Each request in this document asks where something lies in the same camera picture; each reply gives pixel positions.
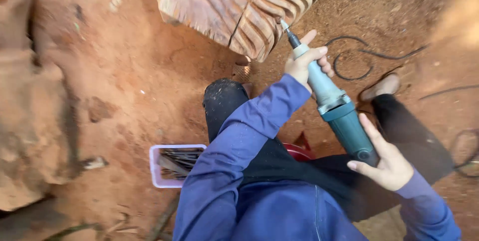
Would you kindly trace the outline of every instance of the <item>dirt ground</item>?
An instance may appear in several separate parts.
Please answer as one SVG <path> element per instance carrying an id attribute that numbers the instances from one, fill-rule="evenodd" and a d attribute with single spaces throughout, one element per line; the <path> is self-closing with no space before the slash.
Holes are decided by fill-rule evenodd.
<path id="1" fill-rule="evenodd" d="M 472 46 L 454 39 L 458 29 L 447 19 L 439 20 L 448 1 L 319 0 L 293 31 L 303 35 L 317 29 L 320 34 L 312 46 L 340 35 L 355 35 L 372 49 L 391 55 L 434 42 L 409 59 L 419 64 L 421 81 L 398 98 L 449 146 L 459 131 L 478 127 L 477 90 L 418 99 L 435 91 L 477 84 L 479 39 L 476 37 L 478 42 Z M 68 83 L 80 126 L 80 157 L 102 155 L 110 163 L 55 187 L 53 194 L 62 200 L 60 208 L 77 222 L 109 227 L 118 212 L 128 213 L 130 224 L 140 227 L 141 239 L 177 192 L 151 184 L 148 148 L 155 144 L 207 144 L 203 91 L 215 79 L 230 76 L 238 56 L 194 30 L 164 24 L 156 0 L 111 2 L 40 0 L 39 12 L 51 25 L 51 36 L 78 59 L 66 78 L 73 79 Z M 355 42 L 335 42 L 329 55 L 332 58 L 355 47 Z M 280 78 L 289 53 L 290 47 L 282 39 L 264 63 L 253 65 L 256 94 Z M 339 69 L 345 76 L 357 77 L 367 71 L 367 62 L 374 64 L 374 71 L 365 79 L 348 82 L 334 78 L 352 98 L 404 60 L 361 54 L 341 61 Z M 343 152 L 312 100 L 294 114 L 279 137 L 290 142 L 301 131 L 318 156 Z M 479 233 L 477 184 L 475 179 L 453 173 L 434 186 L 450 204 L 464 240 Z"/>

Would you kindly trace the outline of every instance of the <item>right hand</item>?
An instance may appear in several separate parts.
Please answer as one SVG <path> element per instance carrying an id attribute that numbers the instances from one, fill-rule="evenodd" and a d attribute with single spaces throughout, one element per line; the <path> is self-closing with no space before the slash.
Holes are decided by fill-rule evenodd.
<path id="1" fill-rule="evenodd" d="M 311 41 L 313 41 L 316 34 L 318 34 L 316 30 L 310 30 L 308 34 L 301 38 L 301 43 L 309 44 Z M 322 46 L 309 49 L 296 60 L 293 59 L 293 54 L 291 54 L 288 60 L 286 60 L 284 72 L 290 74 L 294 79 L 296 79 L 296 81 L 303 85 L 309 91 L 309 93 L 311 93 L 311 87 L 308 85 L 308 65 L 313 60 L 318 61 L 318 65 L 321 66 L 321 71 L 323 73 L 327 74 L 330 78 L 334 75 L 331 64 L 326 58 L 327 52 L 328 48 L 326 46 Z"/>
<path id="2" fill-rule="evenodd" d="M 395 145 L 384 140 L 383 136 L 365 114 L 359 114 L 359 121 L 381 159 L 377 168 L 369 166 L 364 162 L 351 160 L 347 164 L 349 169 L 369 177 L 389 191 L 401 189 L 411 180 L 414 168 Z"/>

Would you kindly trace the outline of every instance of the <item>person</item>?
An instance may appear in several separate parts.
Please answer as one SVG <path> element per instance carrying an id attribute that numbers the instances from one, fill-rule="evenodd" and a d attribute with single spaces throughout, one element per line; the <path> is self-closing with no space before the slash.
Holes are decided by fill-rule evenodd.
<path id="1" fill-rule="evenodd" d="M 316 31 L 301 41 L 310 43 Z M 248 99 L 243 86 L 219 79 L 205 90 L 210 145 L 185 179 L 173 238 L 219 240 L 365 240 L 351 221 L 401 203 L 404 240 L 458 240 L 461 231 L 431 188 L 452 169 L 448 151 L 394 96 L 400 76 L 388 74 L 361 94 L 387 142 L 369 119 L 360 122 L 380 162 L 347 155 L 295 161 L 276 138 L 311 96 L 309 62 L 333 75 L 326 47 L 290 57 L 281 80 Z"/>

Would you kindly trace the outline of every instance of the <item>carved wooden log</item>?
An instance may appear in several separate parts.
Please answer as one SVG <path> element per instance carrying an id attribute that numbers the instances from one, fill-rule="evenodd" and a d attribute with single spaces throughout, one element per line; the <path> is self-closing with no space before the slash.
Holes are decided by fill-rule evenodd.
<path id="1" fill-rule="evenodd" d="M 317 0 L 158 0 L 176 19 L 231 50 L 262 62 L 278 43 L 277 20 L 296 23 Z"/>

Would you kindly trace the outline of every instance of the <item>die grinder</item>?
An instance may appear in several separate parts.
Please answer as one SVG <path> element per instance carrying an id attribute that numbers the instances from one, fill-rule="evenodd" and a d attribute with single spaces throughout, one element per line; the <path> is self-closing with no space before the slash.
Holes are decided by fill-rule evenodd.
<path id="1" fill-rule="evenodd" d="M 289 25 L 281 20 L 281 26 L 293 47 L 294 59 L 299 58 L 309 50 L 306 44 L 289 30 Z M 373 144 L 359 123 L 355 104 L 344 90 L 339 89 L 332 80 L 321 71 L 318 61 L 308 65 L 308 84 L 316 97 L 318 112 L 344 147 L 351 159 L 363 161 L 373 167 L 379 162 L 379 157 Z"/>

